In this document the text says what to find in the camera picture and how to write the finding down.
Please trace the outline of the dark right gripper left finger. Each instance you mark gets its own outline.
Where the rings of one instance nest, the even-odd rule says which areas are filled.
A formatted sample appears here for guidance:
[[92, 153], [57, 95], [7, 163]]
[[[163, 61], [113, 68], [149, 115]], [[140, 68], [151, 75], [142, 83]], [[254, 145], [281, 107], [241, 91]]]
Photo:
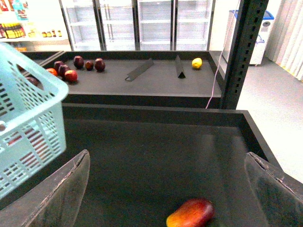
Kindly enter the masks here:
[[88, 184], [85, 149], [0, 212], [2, 227], [72, 227]]

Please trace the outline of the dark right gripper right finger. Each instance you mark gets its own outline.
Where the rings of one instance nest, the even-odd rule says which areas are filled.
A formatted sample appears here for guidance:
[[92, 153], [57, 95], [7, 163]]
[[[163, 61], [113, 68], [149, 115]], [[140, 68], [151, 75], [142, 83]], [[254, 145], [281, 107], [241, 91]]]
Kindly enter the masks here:
[[246, 154], [244, 168], [266, 226], [301, 227], [303, 184], [252, 152]]

